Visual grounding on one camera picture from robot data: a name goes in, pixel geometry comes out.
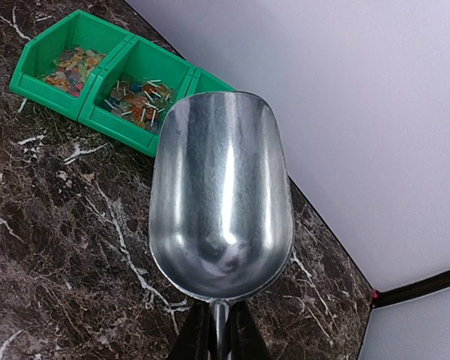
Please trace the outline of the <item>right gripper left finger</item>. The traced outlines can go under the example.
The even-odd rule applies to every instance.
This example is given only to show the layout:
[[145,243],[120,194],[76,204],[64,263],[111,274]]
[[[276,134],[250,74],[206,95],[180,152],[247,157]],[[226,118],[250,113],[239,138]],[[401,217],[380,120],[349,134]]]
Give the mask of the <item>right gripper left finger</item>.
[[196,301],[175,342],[175,359],[207,359],[209,357],[209,305]]

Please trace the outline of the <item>green bin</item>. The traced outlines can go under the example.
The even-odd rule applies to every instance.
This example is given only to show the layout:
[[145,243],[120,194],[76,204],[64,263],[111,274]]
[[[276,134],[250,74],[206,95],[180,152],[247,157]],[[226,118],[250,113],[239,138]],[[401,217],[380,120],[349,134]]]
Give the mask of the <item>green bin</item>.
[[25,45],[10,90],[77,120],[98,74],[133,37],[76,10]]
[[186,95],[195,71],[136,36],[97,76],[79,122],[153,158],[165,116]]

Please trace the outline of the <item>metal scoop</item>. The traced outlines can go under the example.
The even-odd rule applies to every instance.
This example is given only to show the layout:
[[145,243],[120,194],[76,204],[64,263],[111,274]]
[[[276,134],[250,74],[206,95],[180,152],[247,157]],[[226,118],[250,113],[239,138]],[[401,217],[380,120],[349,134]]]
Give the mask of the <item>metal scoop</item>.
[[232,306],[273,284],[293,249],[290,181],[265,100],[211,91],[170,108],[154,160],[148,238],[167,280],[208,303],[211,357],[227,359]]

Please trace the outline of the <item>green bin end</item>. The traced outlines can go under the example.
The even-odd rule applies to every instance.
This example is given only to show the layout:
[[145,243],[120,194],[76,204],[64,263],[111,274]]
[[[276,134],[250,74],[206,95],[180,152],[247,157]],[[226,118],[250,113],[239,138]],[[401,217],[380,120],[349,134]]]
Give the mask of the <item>green bin end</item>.
[[235,89],[218,79],[211,73],[197,68],[188,87],[187,96],[204,93],[204,92],[234,92]]

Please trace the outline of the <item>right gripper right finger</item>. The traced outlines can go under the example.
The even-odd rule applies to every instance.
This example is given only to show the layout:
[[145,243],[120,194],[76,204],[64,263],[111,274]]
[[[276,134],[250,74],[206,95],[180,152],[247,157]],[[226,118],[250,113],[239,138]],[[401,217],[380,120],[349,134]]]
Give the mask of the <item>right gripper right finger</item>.
[[237,302],[232,306],[229,326],[232,359],[271,359],[266,343],[245,301]]

